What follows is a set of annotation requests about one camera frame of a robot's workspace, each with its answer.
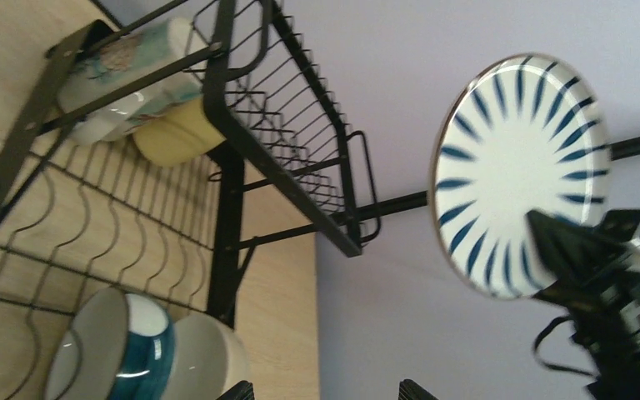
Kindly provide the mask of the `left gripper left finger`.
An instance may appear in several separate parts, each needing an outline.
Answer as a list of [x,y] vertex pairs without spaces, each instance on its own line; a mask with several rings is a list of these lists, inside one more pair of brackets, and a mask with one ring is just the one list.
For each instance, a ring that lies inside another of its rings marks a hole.
[[240,381],[230,387],[217,400],[254,400],[253,384],[249,381]]

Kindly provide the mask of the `white ceramic bowl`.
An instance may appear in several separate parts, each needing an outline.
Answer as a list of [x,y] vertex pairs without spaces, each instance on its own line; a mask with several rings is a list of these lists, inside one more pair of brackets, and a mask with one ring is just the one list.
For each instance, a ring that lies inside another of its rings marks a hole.
[[176,353],[163,399],[217,399],[241,381],[252,379],[240,337],[204,313],[175,322]]

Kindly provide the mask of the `small blue rimmed bowl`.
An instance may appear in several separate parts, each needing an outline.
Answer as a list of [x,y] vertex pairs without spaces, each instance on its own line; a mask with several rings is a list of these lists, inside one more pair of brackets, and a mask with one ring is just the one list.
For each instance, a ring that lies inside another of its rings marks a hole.
[[172,374],[173,320],[150,297],[105,287],[77,312],[57,346],[46,399],[159,399]]

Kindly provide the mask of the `beige patterned mug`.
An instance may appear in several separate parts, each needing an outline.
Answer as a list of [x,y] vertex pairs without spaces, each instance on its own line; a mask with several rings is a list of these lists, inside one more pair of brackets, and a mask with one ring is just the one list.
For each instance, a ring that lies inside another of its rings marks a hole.
[[[202,50],[208,43],[182,17],[170,18],[108,44],[79,62],[57,96],[65,113]],[[112,141],[201,95],[200,74],[176,72],[87,114],[71,138],[80,145]]]

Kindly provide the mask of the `yellow cup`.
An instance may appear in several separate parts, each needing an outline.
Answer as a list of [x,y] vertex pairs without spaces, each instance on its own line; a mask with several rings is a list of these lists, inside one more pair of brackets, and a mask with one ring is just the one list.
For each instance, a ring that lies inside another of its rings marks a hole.
[[203,98],[169,109],[132,134],[139,152],[152,164],[170,168],[208,153],[225,141],[209,122]]

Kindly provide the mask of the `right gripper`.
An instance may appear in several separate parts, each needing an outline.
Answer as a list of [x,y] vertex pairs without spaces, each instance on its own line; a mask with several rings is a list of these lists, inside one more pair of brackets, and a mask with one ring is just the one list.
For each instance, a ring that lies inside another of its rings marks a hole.
[[[566,222],[533,209],[527,226],[537,255],[554,282],[535,299],[561,306],[534,339],[532,355],[546,369],[591,378],[595,399],[640,399],[640,272],[629,270],[624,234],[633,209],[611,209],[595,227]],[[583,348],[596,370],[589,372],[544,360],[543,340],[570,322],[571,340]]]

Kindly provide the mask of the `blue striped white plate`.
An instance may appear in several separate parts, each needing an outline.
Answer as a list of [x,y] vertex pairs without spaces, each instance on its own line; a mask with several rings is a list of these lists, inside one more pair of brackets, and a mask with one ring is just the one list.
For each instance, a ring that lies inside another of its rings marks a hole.
[[574,67],[538,52],[492,63],[457,95],[432,150],[427,203],[449,267],[499,300],[551,286],[527,215],[594,226],[611,164],[598,97]]

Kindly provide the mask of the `black wire dish rack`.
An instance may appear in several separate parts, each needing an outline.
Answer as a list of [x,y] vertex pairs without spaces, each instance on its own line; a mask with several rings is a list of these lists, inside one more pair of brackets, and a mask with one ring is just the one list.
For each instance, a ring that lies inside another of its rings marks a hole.
[[321,396],[317,238],[366,148],[281,1],[0,1],[0,399],[107,399],[149,308],[162,398]]

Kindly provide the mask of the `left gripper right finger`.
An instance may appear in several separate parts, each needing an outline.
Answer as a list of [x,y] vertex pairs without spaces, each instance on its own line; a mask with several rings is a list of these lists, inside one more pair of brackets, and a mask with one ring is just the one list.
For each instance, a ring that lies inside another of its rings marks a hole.
[[413,381],[412,379],[403,379],[399,383],[398,400],[437,400],[428,390]]

